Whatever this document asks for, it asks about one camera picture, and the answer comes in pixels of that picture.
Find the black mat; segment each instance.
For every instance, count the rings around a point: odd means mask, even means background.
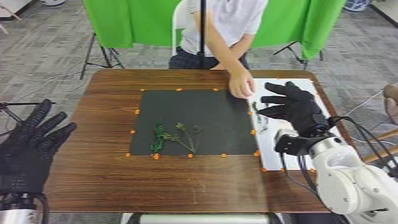
[[[227,91],[143,92],[133,128],[131,155],[152,153],[154,127],[159,120],[168,133],[179,133],[174,128],[177,122],[184,124],[190,132],[195,125],[202,128],[197,155],[254,153],[257,146],[250,135],[248,105]],[[167,141],[159,154],[186,155],[188,150],[177,143]]]

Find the green screen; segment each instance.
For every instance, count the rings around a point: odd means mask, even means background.
[[[170,46],[177,3],[179,0],[83,0],[104,47],[129,48],[133,43]],[[344,0],[270,0],[252,47],[298,41],[302,57],[312,59],[325,45],[342,5]]]

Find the brown table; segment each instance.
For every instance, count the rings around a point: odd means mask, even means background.
[[[314,75],[252,71],[255,77],[307,78],[334,114]],[[225,89],[227,73],[198,70],[101,70],[72,121],[78,130],[55,158],[46,185],[53,212],[325,212],[310,193],[282,172],[261,173],[252,155],[124,157],[135,109],[145,90]],[[298,172],[291,172],[303,181]]]

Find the floor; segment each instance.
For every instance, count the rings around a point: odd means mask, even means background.
[[[0,32],[0,102],[39,102],[47,97],[56,102],[53,113],[72,114],[97,71],[90,67],[83,81],[78,80],[92,34],[81,1],[69,0],[56,9],[37,3],[21,17],[21,22],[1,22],[10,35]],[[278,48],[250,50],[252,69],[302,69],[287,51],[271,56]],[[170,48],[135,45],[133,49],[119,51],[127,68],[167,68]],[[94,60],[101,60],[97,49]],[[398,82],[398,30],[371,9],[360,14],[342,13],[325,46],[325,61],[312,60],[309,71],[318,76],[339,115],[378,93],[385,84]],[[12,111],[24,117],[31,107],[14,107]],[[396,128],[383,113],[380,94],[350,116],[374,133]],[[0,133],[12,126],[0,114]],[[120,214],[55,214],[51,223],[101,224],[117,223],[119,219]]]

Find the white paper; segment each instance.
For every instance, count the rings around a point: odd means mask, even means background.
[[[255,107],[257,110],[264,109],[264,104],[261,103],[261,97],[262,96],[275,96],[277,94],[271,93],[264,89],[264,83],[270,82],[273,84],[284,85],[286,82],[291,81],[294,85],[300,87],[302,90],[309,91],[314,95],[316,103],[319,105],[319,109],[323,112],[325,117],[330,117],[326,107],[319,98],[319,95],[316,93],[316,88],[312,85],[312,81],[309,79],[254,79],[255,83],[255,94],[248,99],[248,108],[252,112],[252,125],[255,129],[255,140],[257,140],[257,146],[259,146],[259,152],[261,152],[261,161],[262,161],[262,167],[266,168],[268,171],[277,171],[282,168],[282,163],[280,163],[280,158],[278,158],[278,153],[275,152],[275,134],[280,129],[289,129],[293,130],[293,127],[289,123],[282,120],[275,120],[271,118],[266,118],[262,116],[257,116],[254,108],[252,108],[252,103],[255,102]],[[330,130],[330,132],[341,136],[337,128]],[[284,156],[286,159],[286,167],[287,170],[300,170],[298,163],[296,163],[296,156]],[[309,156],[305,156],[305,163],[307,163],[307,168],[312,168],[312,162]]]

